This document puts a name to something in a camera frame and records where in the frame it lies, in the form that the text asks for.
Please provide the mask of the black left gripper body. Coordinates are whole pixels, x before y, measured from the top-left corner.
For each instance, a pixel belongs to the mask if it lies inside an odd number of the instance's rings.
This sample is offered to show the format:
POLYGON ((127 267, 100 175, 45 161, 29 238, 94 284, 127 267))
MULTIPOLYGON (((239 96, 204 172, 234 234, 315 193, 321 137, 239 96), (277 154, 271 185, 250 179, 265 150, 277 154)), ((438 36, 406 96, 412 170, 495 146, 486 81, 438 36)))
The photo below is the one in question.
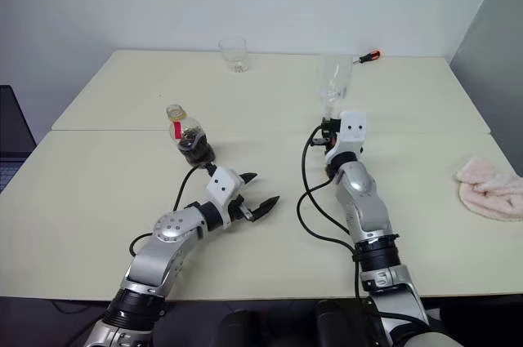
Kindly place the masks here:
POLYGON ((232 222, 237 220, 255 221, 253 212, 244 205, 244 197, 242 195, 238 195, 230 201, 227 211, 232 222))

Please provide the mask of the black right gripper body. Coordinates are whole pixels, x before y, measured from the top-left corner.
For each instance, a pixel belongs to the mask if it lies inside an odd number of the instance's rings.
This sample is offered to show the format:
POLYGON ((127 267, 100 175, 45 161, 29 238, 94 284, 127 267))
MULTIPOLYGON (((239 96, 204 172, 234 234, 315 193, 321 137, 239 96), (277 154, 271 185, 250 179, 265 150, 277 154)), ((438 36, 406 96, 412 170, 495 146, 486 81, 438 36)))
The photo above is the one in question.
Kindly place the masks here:
POLYGON ((337 133, 321 129, 311 134, 311 147, 321 148, 324 156, 334 156, 341 152, 337 146, 337 133))

